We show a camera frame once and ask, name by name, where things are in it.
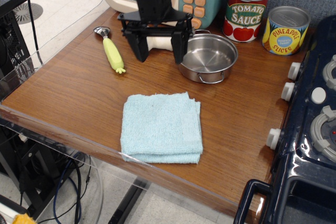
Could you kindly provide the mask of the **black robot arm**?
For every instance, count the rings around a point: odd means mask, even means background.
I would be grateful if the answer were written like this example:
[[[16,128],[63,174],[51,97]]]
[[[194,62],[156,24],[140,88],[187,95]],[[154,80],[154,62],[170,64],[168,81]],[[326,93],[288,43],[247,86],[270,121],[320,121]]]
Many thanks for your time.
[[[153,48],[171,50],[180,64],[193,36],[192,15],[175,10],[171,0],[136,0],[138,11],[120,14],[123,35],[144,62]]]

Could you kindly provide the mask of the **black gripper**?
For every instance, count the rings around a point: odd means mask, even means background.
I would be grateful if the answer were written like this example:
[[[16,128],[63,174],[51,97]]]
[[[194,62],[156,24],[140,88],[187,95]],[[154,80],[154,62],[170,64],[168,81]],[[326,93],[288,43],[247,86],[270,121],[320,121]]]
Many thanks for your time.
[[[175,10],[171,0],[136,0],[138,10],[120,14],[122,32],[140,62],[149,56],[147,37],[171,37],[175,63],[180,64],[193,34],[191,15]]]

